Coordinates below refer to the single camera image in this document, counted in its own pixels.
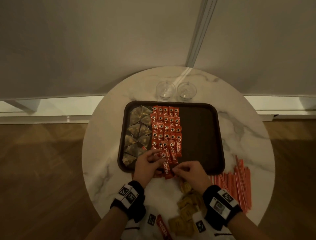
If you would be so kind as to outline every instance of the hand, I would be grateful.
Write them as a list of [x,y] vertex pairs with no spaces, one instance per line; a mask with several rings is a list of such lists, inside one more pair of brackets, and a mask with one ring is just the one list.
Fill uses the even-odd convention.
[[154,153],[158,152],[161,152],[161,150],[151,149],[140,155],[136,160],[133,180],[139,182],[143,188],[147,186],[155,173],[161,174],[161,171],[156,169],[159,168],[166,159],[153,156]]
[[175,166],[172,171],[184,178],[200,194],[203,194],[212,185],[199,161],[182,162]]

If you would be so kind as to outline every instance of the marble tabletop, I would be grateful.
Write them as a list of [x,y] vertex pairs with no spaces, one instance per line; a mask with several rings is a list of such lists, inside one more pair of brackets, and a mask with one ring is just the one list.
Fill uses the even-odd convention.
[[[160,81],[177,87],[190,81],[197,88],[195,103],[213,105],[219,118],[225,156],[225,172],[233,171],[235,155],[251,171],[252,209],[247,216],[259,224],[271,199],[275,163],[267,130],[250,103],[235,88],[204,71],[165,66],[136,73],[117,84],[99,103],[88,124],[82,148],[82,169],[89,197],[100,217],[108,211],[119,188],[131,174],[117,164],[125,106],[134,100],[160,101],[155,87]],[[178,96],[169,102],[183,102]],[[155,206],[163,219],[178,215],[176,202],[182,193],[175,180],[155,178],[145,189],[145,204]]]

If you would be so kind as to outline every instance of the brown floor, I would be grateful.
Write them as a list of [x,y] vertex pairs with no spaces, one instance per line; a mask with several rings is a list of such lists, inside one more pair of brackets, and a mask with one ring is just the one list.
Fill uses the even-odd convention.
[[[273,239],[313,239],[316,121],[265,125],[276,181],[260,228]],[[100,220],[82,176],[86,126],[0,125],[0,239],[83,239]]]

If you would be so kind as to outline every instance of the tray rim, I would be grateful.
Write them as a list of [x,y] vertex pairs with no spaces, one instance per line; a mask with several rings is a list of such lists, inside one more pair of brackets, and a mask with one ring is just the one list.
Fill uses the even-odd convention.
[[224,150],[223,150],[223,143],[222,143],[222,136],[221,136],[221,131],[220,131],[220,127],[219,127],[219,121],[218,121],[218,113],[217,113],[217,110],[214,106],[212,106],[211,104],[208,104],[208,103],[186,103],[186,102],[158,102],[158,101],[138,101],[138,100],[134,100],[134,101],[131,101],[129,102],[125,108],[124,108],[124,116],[123,116],[123,123],[122,123],[122,131],[121,131],[121,139],[120,139],[120,143],[119,143],[119,149],[118,149],[118,159],[117,159],[117,163],[118,163],[118,167],[125,173],[133,173],[134,171],[133,170],[130,170],[130,169],[127,169],[126,166],[124,165],[123,161],[120,160],[120,156],[122,154],[124,154],[124,146],[122,145],[122,142],[125,140],[125,132],[126,132],[126,124],[125,121],[126,121],[126,118],[127,118],[127,115],[128,115],[128,112],[127,112],[127,109],[129,109],[129,107],[131,105],[134,105],[136,103],[139,103],[139,105],[144,105],[144,106],[148,106],[148,105],[152,105],[155,106],[155,105],[158,105],[158,106],[179,106],[179,107],[187,107],[187,106],[191,106],[191,107],[197,107],[198,106],[205,106],[205,107],[208,107],[208,108],[211,108],[212,111],[215,113],[216,115],[216,131],[217,131],[217,136],[219,139],[217,139],[218,143],[219,143],[219,146],[220,146],[220,156],[222,157],[223,159],[223,165],[221,166],[220,170],[210,174],[210,173],[207,173],[208,175],[219,175],[221,174],[224,169],[225,169],[225,166],[226,166],[226,163],[225,163],[225,157],[224,157]]

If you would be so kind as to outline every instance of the black serving tray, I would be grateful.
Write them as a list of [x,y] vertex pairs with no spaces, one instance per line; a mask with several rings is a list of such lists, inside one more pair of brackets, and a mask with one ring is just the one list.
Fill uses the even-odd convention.
[[118,151],[118,165],[127,173],[134,172],[135,162],[129,166],[123,163],[125,135],[131,135],[127,130],[130,122],[130,112],[139,106],[179,107],[180,125],[182,126],[182,157],[178,162],[199,161],[208,175],[221,174],[225,168],[222,138],[219,129],[216,109],[205,103],[173,103],[132,101],[124,110],[121,141]]

